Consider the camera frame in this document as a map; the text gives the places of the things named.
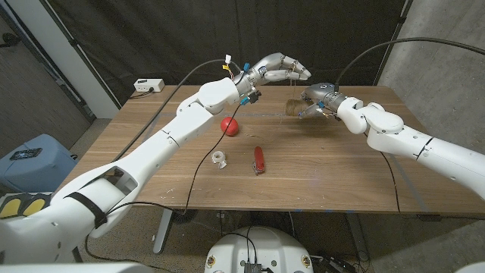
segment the black strap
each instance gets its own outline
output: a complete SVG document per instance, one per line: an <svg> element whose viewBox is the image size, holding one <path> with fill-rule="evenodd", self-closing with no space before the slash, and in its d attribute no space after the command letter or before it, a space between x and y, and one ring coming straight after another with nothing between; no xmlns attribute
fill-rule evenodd
<svg viewBox="0 0 485 273"><path fill-rule="evenodd" d="M403 24L404 22L406 22L406 19L407 19L407 17L400 17L400 18L397 20L397 23L398 23L398 24Z"/></svg>
<svg viewBox="0 0 485 273"><path fill-rule="evenodd" d="M76 39L72 39L72 40L70 40L70 41L69 41L69 43L70 43L70 45L71 45L72 47L79 45L79 43L78 43L78 41L77 41Z"/></svg>
<svg viewBox="0 0 485 273"><path fill-rule="evenodd" d="M91 199L85 197L83 194L74 192L66 197L77 200L94 214L94 225L96 228L99 228L102 224L108 222L106 214L93 201L91 201Z"/></svg>

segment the dark curtain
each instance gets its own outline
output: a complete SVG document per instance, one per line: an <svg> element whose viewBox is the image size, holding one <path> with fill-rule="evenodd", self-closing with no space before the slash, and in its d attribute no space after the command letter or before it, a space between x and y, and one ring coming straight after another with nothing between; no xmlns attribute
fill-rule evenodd
<svg viewBox="0 0 485 273"><path fill-rule="evenodd" d="M282 52L312 73L300 84L333 82L356 55L391 39L405 2L48 1L122 103L138 78L177 84L196 65L226 54L242 67ZM341 84L371 85L384 52L364 57ZM226 76L209 65L187 84Z"/></svg>

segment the yellow label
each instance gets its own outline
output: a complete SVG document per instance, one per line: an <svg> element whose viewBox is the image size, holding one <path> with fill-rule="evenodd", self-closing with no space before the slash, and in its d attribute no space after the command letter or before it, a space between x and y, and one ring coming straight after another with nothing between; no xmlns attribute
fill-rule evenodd
<svg viewBox="0 0 485 273"><path fill-rule="evenodd" d="M23 211L23 215L29 216L42 209L45 205L44 199L37 199L36 201L30 203L30 205Z"/></svg>
<svg viewBox="0 0 485 273"><path fill-rule="evenodd" d="M3 207L0 212L0 218L10 217L18 215L18 209L20 208L20 199L12 199Z"/></svg>

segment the wooden table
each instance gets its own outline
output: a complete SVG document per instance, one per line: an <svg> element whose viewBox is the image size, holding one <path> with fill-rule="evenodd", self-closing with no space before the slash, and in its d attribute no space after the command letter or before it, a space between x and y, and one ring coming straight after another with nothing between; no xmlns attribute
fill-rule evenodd
<svg viewBox="0 0 485 273"><path fill-rule="evenodd" d="M109 163L173 88L166 86L161 93L128 101L65 183L85 171ZM235 117L239 134L224 137L216 148L226 153L228 165L219 170L210 156L206 158L192 188L190 209L397 212L390 170L381 154L368 147L363 134L350 133L343 122L333 118L299 120L284 115L287 99L299 98L304 88L261 86L263 95L260 100L239 109ZM169 122L180 102L198 89L199 86L180 88L163 110L155 129L159 130ZM344 86L340 91L360 98L365 104L380 103L387 111L401 116L408 126L426 132L390 88ZM227 106L216 116L207 133L182 147L149 181L139 200L183 208L197 164L221 136L222 118L231 116L235 108L235 105ZM142 138L129 152L141 143ZM262 147L266 163L266 172L259 176L252 170L256 146ZM485 212L485 202L470 190L411 159L396 156L394 161L387 157L396 177L402 212Z"/></svg>

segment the blue connector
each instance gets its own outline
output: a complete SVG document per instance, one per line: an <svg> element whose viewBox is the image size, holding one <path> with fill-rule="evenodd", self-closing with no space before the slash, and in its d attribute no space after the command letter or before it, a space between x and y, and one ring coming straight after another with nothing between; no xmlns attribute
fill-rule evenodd
<svg viewBox="0 0 485 273"><path fill-rule="evenodd" d="M244 99L242 99L242 101L240 102L240 105L246 105L248 104L249 102L249 97L245 97Z"/></svg>

